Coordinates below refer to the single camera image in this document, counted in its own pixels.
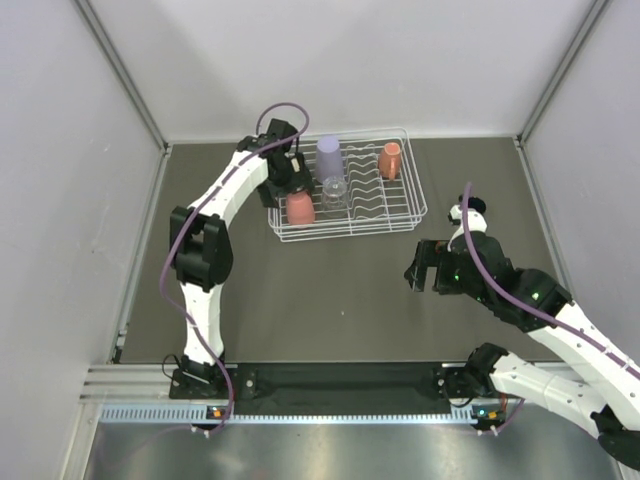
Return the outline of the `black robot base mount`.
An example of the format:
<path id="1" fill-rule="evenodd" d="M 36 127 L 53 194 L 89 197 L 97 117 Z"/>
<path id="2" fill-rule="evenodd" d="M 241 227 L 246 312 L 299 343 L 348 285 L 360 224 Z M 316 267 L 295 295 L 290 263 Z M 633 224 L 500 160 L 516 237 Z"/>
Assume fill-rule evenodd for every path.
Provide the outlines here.
<path id="1" fill-rule="evenodd" d="M 435 414 L 471 408 L 478 432 L 500 429 L 521 402 L 494 390 L 468 368 L 433 362 L 239 363 L 231 384 L 211 392 L 174 381 L 172 400 L 202 400 L 235 414 Z"/>

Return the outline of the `pink handled mug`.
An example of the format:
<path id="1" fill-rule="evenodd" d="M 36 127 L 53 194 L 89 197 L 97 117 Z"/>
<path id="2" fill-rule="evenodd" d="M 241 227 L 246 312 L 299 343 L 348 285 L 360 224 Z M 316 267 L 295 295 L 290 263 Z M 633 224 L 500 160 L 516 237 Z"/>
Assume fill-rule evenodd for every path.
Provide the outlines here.
<path id="1" fill-rule="evenodd" d="M 400 172 L 402 149 L 395 142 L 386 143 L 378 157 L 378 170 L 383 178 L 394 181 Z"/>

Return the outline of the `pink plastic cup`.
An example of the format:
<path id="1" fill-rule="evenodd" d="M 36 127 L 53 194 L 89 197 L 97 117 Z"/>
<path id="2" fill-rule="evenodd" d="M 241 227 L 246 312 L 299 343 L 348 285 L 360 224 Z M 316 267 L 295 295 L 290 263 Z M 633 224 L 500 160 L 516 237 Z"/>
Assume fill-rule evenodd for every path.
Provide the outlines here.
<path id="1" fill-rule="evenodd" d="M 286 198 L 286 214 L 290 225 L 313 224 L 315 210 L 311 196 L 306 191 L 289 194 Z"/>

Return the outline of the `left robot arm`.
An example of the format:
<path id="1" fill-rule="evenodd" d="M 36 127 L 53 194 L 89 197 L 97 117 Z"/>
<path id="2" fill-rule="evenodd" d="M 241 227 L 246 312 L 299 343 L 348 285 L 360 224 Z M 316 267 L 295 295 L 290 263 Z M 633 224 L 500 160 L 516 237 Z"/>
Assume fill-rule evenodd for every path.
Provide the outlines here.
<path id="1" fill-rule="evenodd" d="M 299 133 L 286 124 L 241 140 L 220 177 L 196 201 L 170 215 L 170 250 L 160 278 L 166 292 L 170 269 L 184 303 L 172 305 L 185 315 L 187 343 L 174 381 L 191 384 L 205 397 L 231 384 L 221 356 L 220 298 L 234 256 L 228 227 L 249 195 L 256 191 L 266 208 L 276 208 L 290 193 L 313 190 Z"/>

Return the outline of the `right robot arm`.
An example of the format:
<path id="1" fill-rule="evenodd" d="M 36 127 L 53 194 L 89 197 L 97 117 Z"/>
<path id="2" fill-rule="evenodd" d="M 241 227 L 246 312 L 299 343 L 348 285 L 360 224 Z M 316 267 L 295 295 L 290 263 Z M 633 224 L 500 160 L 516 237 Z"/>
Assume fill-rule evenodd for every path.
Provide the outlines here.
<path id="1" fill-rule="evenodd" d="M 435 269 L 433 291 L 467 295 L 561 358 L 575 382 L 485 343 L 468 357 L 463 378 L 476 396 L 521 397 L 574 423 L 616 461 L 639 467 L 639 368 L 587 318 L 552 276 L 512 265 L 499 242 L 481 232 L 453 242 L 418 242 L 404 277 L 415 291 Z"/>

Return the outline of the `clear plastic cup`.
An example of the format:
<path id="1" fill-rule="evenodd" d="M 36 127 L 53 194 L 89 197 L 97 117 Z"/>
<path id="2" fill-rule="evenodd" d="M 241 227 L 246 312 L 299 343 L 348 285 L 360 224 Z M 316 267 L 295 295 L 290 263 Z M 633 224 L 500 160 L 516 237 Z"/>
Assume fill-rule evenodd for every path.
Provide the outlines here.
<path id="1" fill-rule="evenodd" d="M 327 177 L 322 184 L 323 212 L 331 218 L 341 218 L 348 211 L 348 186 L 343 177 Z"/>

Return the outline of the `lavender plastic cup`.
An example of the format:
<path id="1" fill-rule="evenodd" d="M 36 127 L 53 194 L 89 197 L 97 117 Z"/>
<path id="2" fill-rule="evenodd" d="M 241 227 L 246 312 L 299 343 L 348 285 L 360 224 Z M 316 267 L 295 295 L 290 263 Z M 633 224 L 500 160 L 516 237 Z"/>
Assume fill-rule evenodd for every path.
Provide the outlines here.
<path id="1" fill-rule="evenodd" d="M 344 178 L 341 146 L 335 135 L 323 136 L 316 143 L 315 177 L 319 183 L 330 177 Z"/>

